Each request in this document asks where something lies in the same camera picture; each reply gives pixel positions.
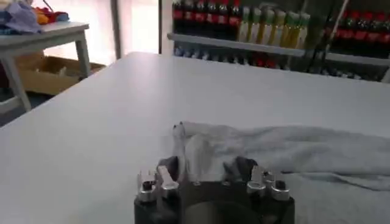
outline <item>red bottle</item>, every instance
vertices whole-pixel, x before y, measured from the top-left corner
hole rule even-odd
[[[342,15],[342,18],[339,22],[335,36],[333,37],[332,48],[334,48],[334,49],[339,49],[342,47],[342,38],[341,37],[344,36],[344,32],[346,31],[347,17],[348,17],[348,13],[344,12],[344,14]],[[330,34],[332,32],[333,26],[328,27],[328,29],[327,29],[327,36],[328,37],[330,36]]]
[[[215,0],[210,0],[207,5],[205,33],[208,37],[216,37],[216,26],[218,25],[218,8]]]
[[[385,18],[384,13],[378,13],[369,25],[369,31],[366,36],[366,49],[364,51],[364,55],[367,57],[376,57],[377,52],[381,51],[381,49],[377,48],[377,42],[379,41],[381,27],[385,22]]]
[[[353,43],[355,45],[354,54],[364,55],[366,51],[366,37],[370,28],[370,23],[372,20],[372,13],[366,12],[360,17],[356,24],[356,32],[353,38]]]
[[[230,7],[229,17],[229,39],[236,40],[238,36],[239,25],[243,17],[239,0],[234,0],[234,4]]]
[[[185,34],[195,34],[195,5],[193,0],[185,0],[184,3],[184,32]]]
[[[359,18],[359,13],[357,11],[352,11],[349,13],[349,16],[346,19],[345,22],[346,29],[345,31],[343,31],[343,33],[341,33],[340,36],[342,51],[351,52],[355,49],[352,40],[355,36],[356,22],[358,18]]]
[[[174,0],[172,3],[172,31],[183,33],[183,4],[181,0]]]
[[[205,35],[206,6],[204,0],[199,0],[195,6],[196,35]]]
[[[218,7],[218,26],[216,28],[217,38],[227,39],[229,29],[229,0],[221,0]]]
[[[378,49],[377,56],[380,58],[388,58],[390,53],[390,16],[382,23],[380,32],[381,34],[376,47]]]

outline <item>yellow bottle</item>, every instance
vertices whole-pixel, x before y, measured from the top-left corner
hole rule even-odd
[[[276,11],[274,26],[272,27],[272,33],[268,45],[280,46],[283,34],[283,26],[285,25],[285,18],[286,13],[284,11]]]
[[[244,7],[243,8],[243,20],[241,21],[241,24],[239,26],[239,31],[238,31],[238,37],[237,37],[238,41],[241,41],[241,42],[248,41],[248,33],[250,32],[249,15],[250,15],[250,8]]]
[[[260,37],[261,44],[268,44],[269,40],[271,39],[272,22],[274,21],[274,18],[275,18],[275,12],[271,9],[267,9],[264,26],[262,27],[262,34]]]
[[[298,18],[298,14],[294,12],[288,12],[286,17],[286,23],[283,28],[281,47],[290,47],[291,38],[293,37],[294,33],[294,26]]]
[[[260,31],[260,18],[261,10],[259,8],[254,8],[253,10],[253,23],[250,27],[249,40],[250,43],[256,43]]]
[[[291,30],[290,43],[288,44],[289,48],[297,48],[298,36],[302,28],[303,21],[304,21],[303,13],[301,13],[299,17],[295,20],[294,27]]]

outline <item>red label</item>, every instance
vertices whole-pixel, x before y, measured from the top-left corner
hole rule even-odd
[[[231,26],[239,26],[239,22],[240,22],[240,20],[238,17],[230,17],[230,19],[229,19],[229,24]]]
[[[206,14],[204,13],[196,13],[195,20],[198,22],[204,22],[206,20]]]
[[[218,24],[227,24],[227,16],[219,16],[218,17]]]
[[[194,19],[194,13],[193,12],[185,12],[184,18],[186,20],[193,20]]]
[[[207,14],[207,19],[206,20],[209,23],[217,23],[218,22],[218,15]]]
[[[354,36],[354,33],[352,30],[346,30],[345,32],[343,32],[343,36],[345,39],[350,39]]]
[[[388,44],[390,41],[390,33],[380,35],[378,41],[383,44]]]
[[[357,31],[356,34],[355,34],[355,39],[356,40],[364,40],[367,36],[367,32],[366,31]]]
[[[379,35],[380,35],[379,33],[368,33],[367,41],[371,43],[376,42],[379,38]]]
[[[173,19],[182,19],[183,18],[183,11],[181,10],[175,10],[172,14]]]

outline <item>store shelf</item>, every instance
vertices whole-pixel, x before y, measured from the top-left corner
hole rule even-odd
[[[220,40],[208,37],[197,37],[191,35],[182,35],[176,33],[169,33],[168,39],[172,41],[179,41],[185,43],[204,44],[217,47],[228,47],[232,49],[242,49],[248,51],[266,52],[272,54],[289,55],[295,57],[303,57],[304,50],[290,49],[284,47],[268,46],[262,44],[244,43],[239,41]]]
[[[347,54],[328,53],[326,60],[342,61],[362,65],[390,66],[390,60],[384,58],[369,58]]]

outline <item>metal pole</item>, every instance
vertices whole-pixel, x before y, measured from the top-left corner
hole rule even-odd
[[[118,0],[110,0],[111,3],[111,17],[112,17],[112,29],[114,32],[114,44],[115,44],[115,56],[116,59],[122,57],[121,46],[121,25],[119,23],[119,7]]]
[[[163,51],[163,1],[158,0],[158,53]]]

